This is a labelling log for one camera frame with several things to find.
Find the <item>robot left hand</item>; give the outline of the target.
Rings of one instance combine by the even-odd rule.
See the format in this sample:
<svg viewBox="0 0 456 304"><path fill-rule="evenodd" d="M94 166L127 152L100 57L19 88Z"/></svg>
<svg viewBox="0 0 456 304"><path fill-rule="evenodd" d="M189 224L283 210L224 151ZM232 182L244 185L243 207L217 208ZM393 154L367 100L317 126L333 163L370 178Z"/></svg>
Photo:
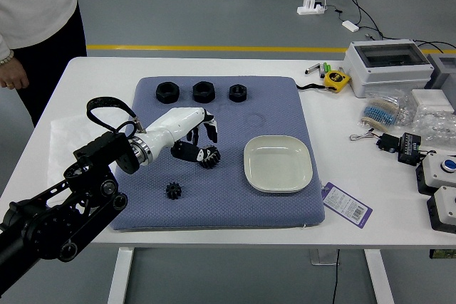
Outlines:
<svg viewBox="0 0 456 304"><path fill-rule="evenodd" d="M190 162L200 162L208 157L209 152L197 147L199 126L203 124L208 138L217 143L217 122L214 116L204 108L172 108L156 119L146 129L145 133L138 133L136 137L142 140L145 163L155 161L160 151L165 147L173 147L181 138L192 135L193 143L186 145L185 151L178 158Z"/></svg>

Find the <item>person's right hand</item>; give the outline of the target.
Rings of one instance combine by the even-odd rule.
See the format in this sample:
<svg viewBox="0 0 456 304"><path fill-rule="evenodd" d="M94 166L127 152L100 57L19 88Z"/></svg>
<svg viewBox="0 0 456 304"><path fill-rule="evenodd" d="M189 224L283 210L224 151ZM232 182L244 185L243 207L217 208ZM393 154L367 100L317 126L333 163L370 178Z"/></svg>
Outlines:
<svg viewBox="0 0 456 304"><path fill-rule="evenodd" d="M1 87L9 90L20 90L29 86L26 71L17 58L1 64L0 79Z"/></svg>

